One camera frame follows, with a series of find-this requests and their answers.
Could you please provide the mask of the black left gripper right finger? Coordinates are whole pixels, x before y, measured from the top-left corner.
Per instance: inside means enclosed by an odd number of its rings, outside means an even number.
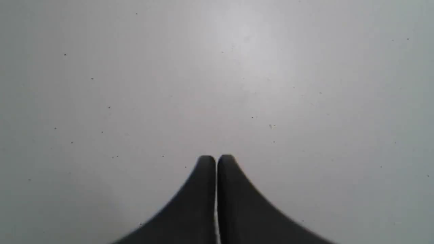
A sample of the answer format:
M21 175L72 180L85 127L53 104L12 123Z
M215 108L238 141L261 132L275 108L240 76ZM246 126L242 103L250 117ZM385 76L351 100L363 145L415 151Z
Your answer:
M222 244L330 243L274 207L232 155L218 160L217 213Z

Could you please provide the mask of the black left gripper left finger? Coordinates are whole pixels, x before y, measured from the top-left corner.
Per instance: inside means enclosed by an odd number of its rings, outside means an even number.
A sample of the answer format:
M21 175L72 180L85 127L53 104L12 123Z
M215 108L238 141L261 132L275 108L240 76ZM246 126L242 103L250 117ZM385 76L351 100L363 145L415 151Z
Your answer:
M200 156L177 194L118 244L215 244L216 162Z

